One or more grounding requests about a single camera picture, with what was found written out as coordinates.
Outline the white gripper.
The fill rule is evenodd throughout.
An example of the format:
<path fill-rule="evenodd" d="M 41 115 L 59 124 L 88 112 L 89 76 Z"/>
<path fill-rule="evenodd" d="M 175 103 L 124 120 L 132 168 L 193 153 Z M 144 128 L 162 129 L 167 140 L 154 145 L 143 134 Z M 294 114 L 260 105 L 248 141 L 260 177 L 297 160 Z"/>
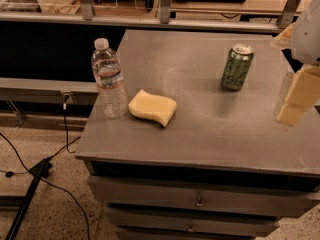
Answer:
<path fill-rule="evenodd" d="M 274 37 L 270 46 L 291 47 L 292 57 L 304 65 L 292 78 L 276 120 L 296 125 L 320 99 L 320 0 L 312 0 L 297 21 Z"/>

